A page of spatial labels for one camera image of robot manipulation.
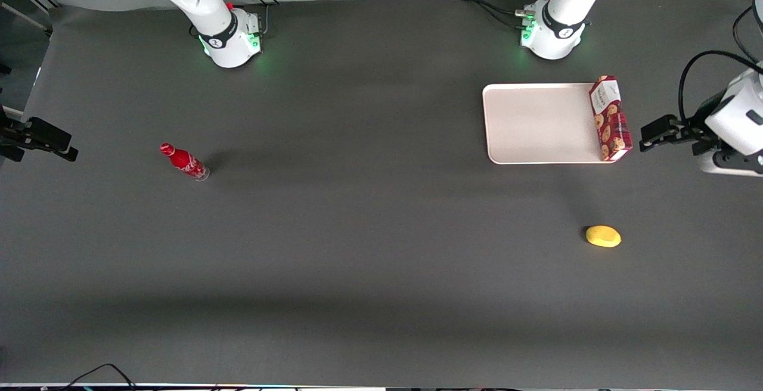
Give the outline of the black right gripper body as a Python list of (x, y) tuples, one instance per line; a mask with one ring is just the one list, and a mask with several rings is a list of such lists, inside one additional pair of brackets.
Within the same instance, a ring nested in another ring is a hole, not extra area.
[(21, 162), (24, 157), (24, 149), (21, 148), (26, 142), (27, 122), (17, 119), (15, 114), (11, 116), (5, 108), (1, 107), (1, 155), (2, 158), (14, 162)]

